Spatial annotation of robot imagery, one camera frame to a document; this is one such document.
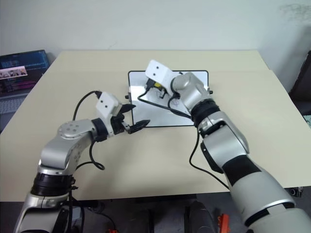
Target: gray floor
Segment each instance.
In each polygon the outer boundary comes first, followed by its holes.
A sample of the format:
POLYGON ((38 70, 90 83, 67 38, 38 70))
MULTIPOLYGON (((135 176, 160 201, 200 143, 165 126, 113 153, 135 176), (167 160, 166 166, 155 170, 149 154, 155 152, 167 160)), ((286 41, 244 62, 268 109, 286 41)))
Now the gray floor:
MULTIPOLYGON (((184 208, 193 201, 202 202, 215 217, 221 213, 230 217, 231 233, 244 233, 246 228, 229 193, 197 194, 189 199, 154 201, 141 199, 103 200, 104 213, 110 215, 118 230, 122 233, 128 224, 131 215, 139 210, 151 209, 154 212, 155 233, 183 233, 184 208)), ((305 187, 301 198, 295 198, 297 206, 304 209, 311 217, 311 187, 305 187)), ((22 202, 0 202, 0 232, 11 233, 15 220, 22 207, 22 202)), ((86 210, 85 233, 105 232, 110 223, 103 216, 86 210)))

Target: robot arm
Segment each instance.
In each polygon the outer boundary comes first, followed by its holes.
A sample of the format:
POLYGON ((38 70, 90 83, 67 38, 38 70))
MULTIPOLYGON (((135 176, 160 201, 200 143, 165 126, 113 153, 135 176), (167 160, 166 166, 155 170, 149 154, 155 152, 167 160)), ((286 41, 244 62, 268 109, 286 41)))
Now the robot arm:
POLYGON ((212 170, 225 174, 231 196, 249 232, 308 232, 311 220, 295 208, 292 197, 263 168, 249 158, 244 135, 220 110, 210 91, 191 72, 174 76, 164 65, 151 61, 146 76, 170 95, 179 95, 203 138, 201 149, 212 170))
POLYGON ((70 121, 61 125, 57 135, 42 150, 37 175, 20 212, 15 233, 65 232, 69 210, 66 202, 82 151, 94 141, 143 129, 149 120, 133 126, 124 122, 123 113, 135 105, 122 105, 116 97, 103 92, 96 105, 98 118, 70 121))

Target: whiteboard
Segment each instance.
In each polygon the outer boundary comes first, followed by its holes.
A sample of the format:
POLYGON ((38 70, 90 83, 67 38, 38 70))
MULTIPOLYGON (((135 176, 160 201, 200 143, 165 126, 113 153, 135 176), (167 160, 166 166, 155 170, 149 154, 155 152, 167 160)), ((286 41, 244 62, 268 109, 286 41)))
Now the whiteboard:
MULTIPOLYGON (((180 72, 187 73, 192 72, 198 79, 200 79, 204 88, 208 88, 208 72, 206 70, 186 70, 186 71, 174 71, 176 76, 180 72)), ((132 110, 133 124, 140 120, 150 120, 147 127, 169 127, 169 126, 192 126, 193 122, 182 116, 177 116, 169 110, 162 109, 144 102, 139 101, 137 98, 139 95, 145 92, 145 85, 148 78, 145 75, 145 71, 130 71, 128 73, 129 80, 129 100, 136 107, 132 110)), ((170 96, 166 94, 163 99, 160 98, 161 91, 157 88, 151 88, 149 92, 142 97, 143 100, 148 100, 153 103, 157 103, 167 107, 167 103, 170 96)), ((189 115, 189 112, 182 104, 181 100, 174 99, 171 101, 171 108, 179 110, 189 115)))

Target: beige tabletop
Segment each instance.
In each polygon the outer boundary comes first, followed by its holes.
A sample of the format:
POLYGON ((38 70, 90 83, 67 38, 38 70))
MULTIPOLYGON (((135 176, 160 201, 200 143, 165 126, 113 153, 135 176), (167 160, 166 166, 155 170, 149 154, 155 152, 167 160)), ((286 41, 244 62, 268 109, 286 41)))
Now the beige tabletop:
MULTIPOLYGON (((0 200, 23 201, 36 175, 40 152, 71 120, 90 90, 113 93, 126 103, 127 73, 151 59, 171 69, 209 71, 220 108, 246 136, 251 157, 284 186, 311 185, 311 129, 256 51, 66 51, 27 96, 0 135, 0 200)), ((81 105, 77 119, 96 117, 96 98, 81 105)), ((126 119, 130 122, 130 113, 126 119)), ((113 199, 225 191, 192 168, 194 127, 147 128, 95 144, 93 165, 75 174, 78 199, 113 199)), ((89 160, 87 150, 80 162, 89 160)), ((210 170, 200 150, 194 163, 210 170)), ((215 173, 223 181, 224 175, 215 173)))

